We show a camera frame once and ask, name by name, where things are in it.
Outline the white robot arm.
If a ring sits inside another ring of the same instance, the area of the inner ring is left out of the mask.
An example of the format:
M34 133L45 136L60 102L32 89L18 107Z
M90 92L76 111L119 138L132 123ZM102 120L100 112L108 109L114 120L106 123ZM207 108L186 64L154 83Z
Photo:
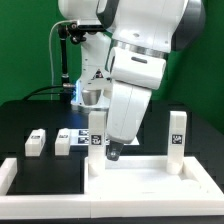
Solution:
M166 56L188 47L205 25L203 0L58 0L61 14L85 32L112 34L106 70L112 78L107 158L119 159L135 138Z

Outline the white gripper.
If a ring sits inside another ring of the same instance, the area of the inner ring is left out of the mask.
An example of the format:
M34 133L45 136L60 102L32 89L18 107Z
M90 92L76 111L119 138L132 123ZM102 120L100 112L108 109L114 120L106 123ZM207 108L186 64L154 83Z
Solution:
M130 144L134 140L151 94L146 88L120 81L113 82L107 118L107 135L111 140L107 150L108 160L117 161L123 144Z

